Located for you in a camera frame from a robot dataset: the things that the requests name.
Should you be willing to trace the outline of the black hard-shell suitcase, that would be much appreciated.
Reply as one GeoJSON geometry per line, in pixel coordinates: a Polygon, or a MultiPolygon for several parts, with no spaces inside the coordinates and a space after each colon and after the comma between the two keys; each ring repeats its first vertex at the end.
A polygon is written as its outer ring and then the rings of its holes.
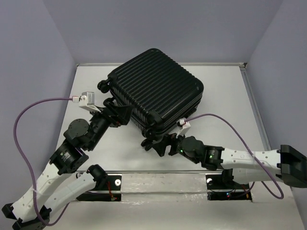
{"type": "Polygon", "coordinates": [[[131,120],[145,138],[145,150],[197,110],[204,90],[198,78],[157,48],[112,70],[97,88],[110,92],[118,105],[133,108],[131,120]]]}

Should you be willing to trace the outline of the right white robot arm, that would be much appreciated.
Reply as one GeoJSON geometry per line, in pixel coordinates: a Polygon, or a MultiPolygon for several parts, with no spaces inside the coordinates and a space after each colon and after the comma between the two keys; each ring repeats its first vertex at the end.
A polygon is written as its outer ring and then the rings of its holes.
{"type": "Polygon", "coordinates": [[[236,184],[279,181],[296,188],[307,186],[307,158],[290,145],[270,151],[241,151],[203,144],[194,136],[165,135],[153,149],[163,157],[180,154],[209,171],[221,170],[221,183],[231,188],[236,184]]]}

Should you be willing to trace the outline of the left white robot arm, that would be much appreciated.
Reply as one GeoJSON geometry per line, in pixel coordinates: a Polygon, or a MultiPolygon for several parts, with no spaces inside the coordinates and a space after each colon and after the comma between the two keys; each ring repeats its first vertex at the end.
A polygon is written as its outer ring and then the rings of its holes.
{"type": "Polygon", "coordinates": [[[32,180],[29,190],[14,203],[5,204],[2,208],[4,216],[15,220],[14,230],[42,230],[57,222],[50,218],[59,209],[66,210],[69,203],[79,195],[93,188],[101,189],[106,185],[107,173],[98,165],[90,166],[80,178],[62,190],[56,189],[74,174],[88,160],[86,151],[93,151],[98,142],[110,127],[125,126],[129,123],[132,107],[115,105],[112,98],[103,102],[103,107],[94,104],[92,96],[81,95],[67,98],[67,101],[91,114],[90,121],[73,120],[64,132],[64,141],[50,157],[45,169],[38,178],[21,149],[17,139],[17,126],[21,116],[30,108],[50,101],[50,99],[35,102],[23,109],[17,116],[13,126],[15,145],[24,159],[32,180]]]}

